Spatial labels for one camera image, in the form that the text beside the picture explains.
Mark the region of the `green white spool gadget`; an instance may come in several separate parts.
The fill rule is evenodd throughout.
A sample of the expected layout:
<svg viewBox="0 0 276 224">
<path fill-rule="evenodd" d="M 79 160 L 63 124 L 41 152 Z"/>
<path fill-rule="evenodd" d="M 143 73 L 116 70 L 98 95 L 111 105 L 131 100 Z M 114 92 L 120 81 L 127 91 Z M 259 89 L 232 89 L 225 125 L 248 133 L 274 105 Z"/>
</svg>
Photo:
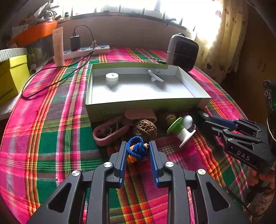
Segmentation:
<svg viewBox="0 0 276 224">
<path fill-rule="evenodd" d="M 183 147 L 185 143 L 196 132 L 196 125 L 193 123 L 193 119 L 190 115 L 180 117 L 172 123 L 172 125 L 166 131 L 167 135 L 174 134 L 179 140 L 179 148 Z"/>
</svg>

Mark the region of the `blue orange rope toy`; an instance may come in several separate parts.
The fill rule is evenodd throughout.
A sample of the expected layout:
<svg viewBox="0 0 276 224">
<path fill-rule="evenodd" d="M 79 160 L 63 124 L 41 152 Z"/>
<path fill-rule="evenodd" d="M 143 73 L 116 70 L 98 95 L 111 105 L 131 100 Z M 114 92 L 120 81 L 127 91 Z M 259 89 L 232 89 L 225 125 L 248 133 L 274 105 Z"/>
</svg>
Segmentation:
<svg viewBox="0 0 276 224">
<path fill-rule="evenodd" d="M 134 136 L 126 144 L 127 162 L 135 163 L 148 156 L 149 144 L 142 137 Z"/>
</svg>

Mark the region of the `brown walnut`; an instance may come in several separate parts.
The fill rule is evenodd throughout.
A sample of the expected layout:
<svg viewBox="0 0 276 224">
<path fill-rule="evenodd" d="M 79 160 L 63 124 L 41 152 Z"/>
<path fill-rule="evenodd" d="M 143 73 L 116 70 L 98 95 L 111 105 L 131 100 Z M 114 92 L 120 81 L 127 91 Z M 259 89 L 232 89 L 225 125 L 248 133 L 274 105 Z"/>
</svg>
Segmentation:
<svg viewBox="0 0 276 224">
<path fill-rule="evenodd" d="M 175 113 L 165 113 L 164 115 L 164 125 L 170 127 L 176 121 Z"/>
<path fill-rule="evenodd" d="M 143 138 L 144 141 L 151 141 L 157 138 L 157 127 L 147 119 L 140 119 L 133 128 L 133 135 Z"/>
</svg>

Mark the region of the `pink plastic clip case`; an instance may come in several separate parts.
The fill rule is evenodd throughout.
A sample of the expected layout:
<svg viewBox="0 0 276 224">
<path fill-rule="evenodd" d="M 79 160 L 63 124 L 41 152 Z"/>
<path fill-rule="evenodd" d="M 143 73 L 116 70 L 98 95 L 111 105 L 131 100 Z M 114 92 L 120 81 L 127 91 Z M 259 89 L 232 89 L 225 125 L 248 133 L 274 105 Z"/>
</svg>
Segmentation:
<svg viewBox="0 0 276 224">
<path fill-rule="evenodd" d="M 124 136 L 129 125 L 123 125 L 123 117 L 115 117 L 93 130 L 93 139 L 98 146 L 107 146 Z"/>
</svg>

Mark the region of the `pink leather pouch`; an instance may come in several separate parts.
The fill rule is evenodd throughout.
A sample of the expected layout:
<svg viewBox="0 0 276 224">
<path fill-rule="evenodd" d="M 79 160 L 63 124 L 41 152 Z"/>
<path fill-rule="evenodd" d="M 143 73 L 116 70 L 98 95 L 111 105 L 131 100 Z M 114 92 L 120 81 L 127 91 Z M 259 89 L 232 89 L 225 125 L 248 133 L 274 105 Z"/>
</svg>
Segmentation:
<svg viewBox="0 0 276 224">
<path fill-rule="evenodd" d="M 124 117 L 122 119 L 122 124 L 124 126 L 133 126 L 134 122 L 140 119 L 149 120 L 152 123 L 157 121 L 155 113 L 149 108 L 136 108 L 127 109 L 125 111 Z"/>
</svg>

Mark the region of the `floral yellow curtain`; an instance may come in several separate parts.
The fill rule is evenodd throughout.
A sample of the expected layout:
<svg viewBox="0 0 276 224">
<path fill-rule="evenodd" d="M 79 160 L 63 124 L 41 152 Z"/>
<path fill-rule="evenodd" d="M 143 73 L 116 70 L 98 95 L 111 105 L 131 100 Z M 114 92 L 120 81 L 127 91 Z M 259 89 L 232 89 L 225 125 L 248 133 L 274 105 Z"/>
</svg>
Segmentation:
<svg viewBox="0 0 276 224">
<path fill-rule="evenodd" d="M 236 72 L 248 25 L 246 1 L 202 1 L 195 41 L 196 67 L 217 83 Z"/>
</svg>

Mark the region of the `grey black space heater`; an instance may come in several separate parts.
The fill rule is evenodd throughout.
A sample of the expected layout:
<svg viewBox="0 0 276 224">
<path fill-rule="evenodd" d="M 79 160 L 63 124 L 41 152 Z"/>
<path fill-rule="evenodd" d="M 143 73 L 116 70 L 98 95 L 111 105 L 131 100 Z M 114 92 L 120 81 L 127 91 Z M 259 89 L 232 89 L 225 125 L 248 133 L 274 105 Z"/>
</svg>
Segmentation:
<svg viewBox="0 0 276 224">
<path fill-rule="evenodd" d="M 191 71 L 195 65 L 199 45 L 182 33 L 174 34 L 169 41 L 166 64 L 180 67 L 184 71 Z"/>
</svg>

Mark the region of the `oval grey magnetic holder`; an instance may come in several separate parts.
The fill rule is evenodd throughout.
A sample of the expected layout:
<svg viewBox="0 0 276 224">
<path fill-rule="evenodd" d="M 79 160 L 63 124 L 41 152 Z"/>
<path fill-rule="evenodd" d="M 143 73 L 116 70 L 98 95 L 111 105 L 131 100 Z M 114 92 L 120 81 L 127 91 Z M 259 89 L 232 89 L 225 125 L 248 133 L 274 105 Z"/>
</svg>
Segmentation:
<svg viewBox="0 0 276 224">
<path fill-rule="evenodd" d="M 152 70 L 148 70 L 148 74 L 150 75 L 151 77 L 151 81 L 152 82 L 155 82 L 155 81 L 158 81 L 158 82 L 164 82 L 164 79 L 162 79 L 161 77 L 159 77 L 157 74 L 158 74 L 158 71 L 156 71 L 155 73 L 152 71 Z"/>
</svg>

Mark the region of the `shallow green white box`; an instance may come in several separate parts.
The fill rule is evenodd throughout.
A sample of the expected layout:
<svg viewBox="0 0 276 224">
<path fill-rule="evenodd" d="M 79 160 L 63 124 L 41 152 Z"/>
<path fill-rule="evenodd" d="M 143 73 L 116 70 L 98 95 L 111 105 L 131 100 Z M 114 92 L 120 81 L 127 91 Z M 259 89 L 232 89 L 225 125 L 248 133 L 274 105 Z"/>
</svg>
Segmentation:
<svg viewBox="0 0 276 224">
<path fill-rule="evenodd" d="M 164 82 L 152 82 L 148 70 Z M 117 73 L 117 83 L 106 82 L 106 74 Z M 127 109 L 149 108 L 184 112 L 205 108 L 210 95 L 178 66 L 157 63 L 97 63 L 91 66 L 87 84 L 86 110 L 90 122 L 123 116 Z"/>
</svg>

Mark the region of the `white round puck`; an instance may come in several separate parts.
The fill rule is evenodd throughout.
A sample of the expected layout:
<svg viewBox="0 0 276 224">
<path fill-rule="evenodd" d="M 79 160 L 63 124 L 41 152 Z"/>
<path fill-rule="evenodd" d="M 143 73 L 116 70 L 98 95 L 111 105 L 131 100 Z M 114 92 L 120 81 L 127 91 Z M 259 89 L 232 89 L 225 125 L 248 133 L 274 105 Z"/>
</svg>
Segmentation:
<svg viewBox="0 0 276 224">
<path fill-rule="evenodd" d="M 119 75 L 117 73 L 111 72 L 106 74 L 105 78 L 106 78 L 106 82 L 108 83 L 117 83 L 119 79 Z"/>
</svg>

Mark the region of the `yellow cardboard box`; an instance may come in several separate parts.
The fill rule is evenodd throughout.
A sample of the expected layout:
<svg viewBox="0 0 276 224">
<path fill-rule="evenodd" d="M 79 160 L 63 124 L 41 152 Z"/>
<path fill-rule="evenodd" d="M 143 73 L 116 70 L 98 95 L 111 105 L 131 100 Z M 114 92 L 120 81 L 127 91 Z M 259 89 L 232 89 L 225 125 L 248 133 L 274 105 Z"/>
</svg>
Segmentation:
<svg viewBox="0 0 276 224">
<path fill-rule="evenodd" d="M 11 57 L 1 63 L 0 104 L 16 97 L 30 76 L 27 56 Z"/>
</svg>

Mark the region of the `white power strip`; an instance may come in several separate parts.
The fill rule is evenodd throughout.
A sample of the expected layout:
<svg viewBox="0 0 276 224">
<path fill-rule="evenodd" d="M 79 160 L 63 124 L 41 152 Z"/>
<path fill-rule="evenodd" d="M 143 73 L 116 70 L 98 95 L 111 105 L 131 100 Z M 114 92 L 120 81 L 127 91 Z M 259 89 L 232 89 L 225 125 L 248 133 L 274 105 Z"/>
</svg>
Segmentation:
<svg viewBox="0 0 276 224">
<path fill-rule="evenodd" d="M 93 49 L 93 47 L 83 47 L 76 51 L 67 50 L 64 52 L 64 59 L 68 60 L 71 58 L 85 57 L 90 52 L 92 52 L 92 55 L 109 54 L 110 46 L 109 45 L 99 45 L 99 46 L 95 47 L 95 49 Z"/>
</svg>

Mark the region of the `black charger adapter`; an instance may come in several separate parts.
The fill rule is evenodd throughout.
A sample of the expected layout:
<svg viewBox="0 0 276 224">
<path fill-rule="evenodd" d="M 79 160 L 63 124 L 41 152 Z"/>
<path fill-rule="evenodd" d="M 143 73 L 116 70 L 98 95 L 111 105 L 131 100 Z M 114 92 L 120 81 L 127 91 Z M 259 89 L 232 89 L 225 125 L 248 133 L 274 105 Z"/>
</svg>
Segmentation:
<svg viewBox="0 0 276 224">
<path fill-rule="evenodd" d="M 70 38 L 70 44 L 71 44 L 71 51 L 77 51 L 80 49 L 80 46 L 81 46 L 80 36 L 77 35 L 75 32 L 72 34 L 72 37 Z"/>
</svg>

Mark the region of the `striped white box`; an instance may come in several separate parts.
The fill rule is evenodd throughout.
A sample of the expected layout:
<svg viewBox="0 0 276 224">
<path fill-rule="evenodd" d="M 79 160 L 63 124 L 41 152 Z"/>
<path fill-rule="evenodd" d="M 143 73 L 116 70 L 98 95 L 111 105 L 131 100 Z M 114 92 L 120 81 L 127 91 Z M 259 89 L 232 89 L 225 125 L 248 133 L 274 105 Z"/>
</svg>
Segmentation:
<svg viewBox="0 0 276 224">
<path fill-rule="evenodd" d="M 11 57 L 18 57 L 21 55 L 26 55 L 26 48 L 10 48 L 10 49 L 2 49 L 0 50 L 0 63 L 6 61 Z"/>
</svg>

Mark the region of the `orange tray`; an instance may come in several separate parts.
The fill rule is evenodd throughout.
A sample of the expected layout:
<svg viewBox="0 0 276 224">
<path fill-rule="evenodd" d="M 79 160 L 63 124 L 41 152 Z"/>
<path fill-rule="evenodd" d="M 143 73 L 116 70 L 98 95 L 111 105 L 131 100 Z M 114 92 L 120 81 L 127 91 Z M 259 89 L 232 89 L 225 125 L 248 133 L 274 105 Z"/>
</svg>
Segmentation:
<svg viewBox="0 0 276 224">
<path fill-rule="evenodd" d="M 43 22 L 34 25 L 18 34 L 16 37 L 12 38 L 9 41 L 8 46 L 11 47 L 12 45 L 16 44 L 19 48 L 26 47 L 27 45 L 34 43 L 41 38 L 52 35 L 52 32 L 57 28 L 57 25 L 57 21 Z"/>
</svg>

